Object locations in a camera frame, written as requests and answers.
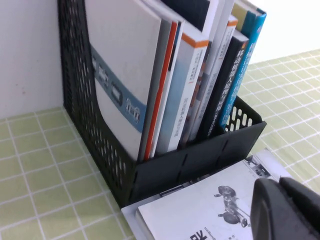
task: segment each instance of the green tile surface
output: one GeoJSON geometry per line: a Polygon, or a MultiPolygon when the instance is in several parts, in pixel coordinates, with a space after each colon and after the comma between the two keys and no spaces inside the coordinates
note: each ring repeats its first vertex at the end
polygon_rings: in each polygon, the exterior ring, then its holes
{"type": "MultiPolygon", "coordinates": [[[[251,64],[239,96],[268,123],[251,152],[269,148],[320,193],[320,50],[251,64]]],[[[0,120],[1,240],[133,240],[62,107],[0,120]]]]}

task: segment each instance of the blue band on cover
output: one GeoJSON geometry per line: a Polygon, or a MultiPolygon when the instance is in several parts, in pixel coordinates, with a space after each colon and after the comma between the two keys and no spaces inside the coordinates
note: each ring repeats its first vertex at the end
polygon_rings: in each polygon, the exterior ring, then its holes
{"type": "Polygon", "coordinates": [[[138,132],[142,133],[147,106],[122,84],[92,45],[91,54],[94,78],[120,113],[138,132]]]}

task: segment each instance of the desk organizer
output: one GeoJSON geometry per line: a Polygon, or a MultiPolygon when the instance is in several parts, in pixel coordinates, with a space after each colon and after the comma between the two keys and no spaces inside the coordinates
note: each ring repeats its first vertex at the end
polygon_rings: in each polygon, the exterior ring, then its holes
{"type": "Polygon", "coordinates": [[[64,107],[120,207],[248,156],[266,122],[238,97],[220,135],[146,162],[133,160],[100,113],[84,0],[58,0],[58,17],[64,107]]]}

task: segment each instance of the white booklet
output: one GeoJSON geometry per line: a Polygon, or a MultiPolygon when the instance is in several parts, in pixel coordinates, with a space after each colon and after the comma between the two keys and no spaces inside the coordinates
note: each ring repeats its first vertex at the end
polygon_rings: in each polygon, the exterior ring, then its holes
{"type": "Polygon", "coordinates": [[[195,184],[186,183],[122,212],[137,240],[252,240],[254,183],[280,177],[291,176],[264,149],[195,184]]]}

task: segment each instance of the black object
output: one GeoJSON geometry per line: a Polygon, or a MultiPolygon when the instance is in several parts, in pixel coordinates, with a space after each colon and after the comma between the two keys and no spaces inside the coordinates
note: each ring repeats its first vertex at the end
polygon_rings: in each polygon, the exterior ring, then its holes
{"type": "Polygon", "coordinates": [[[217,129],[220,128],[217,122],[219,121],[221,110],[224,109],[227,96],[233,94],[229,90],[244,56],[247,43],[248,38],[235,30],[196,136],[198,141],[217,134],[217,129]]]}
{"type": "Polygon", "coordinates": [[[255,240],[319,240],[320,196],[292,178],[259,178],[250,220],[255,240]]]}
{"type": "Polygon", "coordinates": [[[147,162],[131,159],[100,113],[84,0],[58,0],[58,14],[64,107],[121,207],[248,156],[266,123],[237,98],[227,133],[221,129],[215,138],[147,162]],[[239,130],[237,119],[241,120],[239,130]]]}

